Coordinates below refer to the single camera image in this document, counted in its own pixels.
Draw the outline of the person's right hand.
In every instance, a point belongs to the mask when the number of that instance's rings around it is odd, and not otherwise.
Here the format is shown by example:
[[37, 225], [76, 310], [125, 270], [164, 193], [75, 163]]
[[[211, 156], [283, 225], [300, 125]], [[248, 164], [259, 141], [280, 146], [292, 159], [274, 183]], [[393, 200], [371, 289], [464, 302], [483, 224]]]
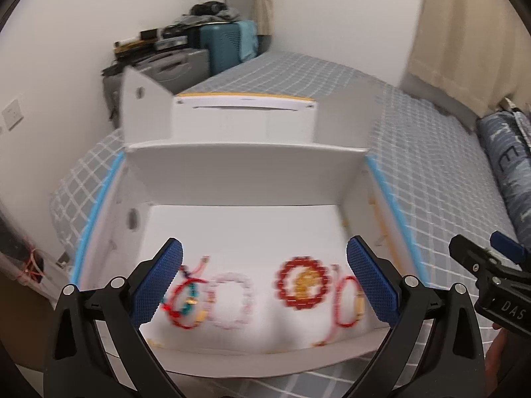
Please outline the person's right hand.
[[530, 397], [530, 338], [497, 323], [498, 335], [485, 357], [487, 397]]

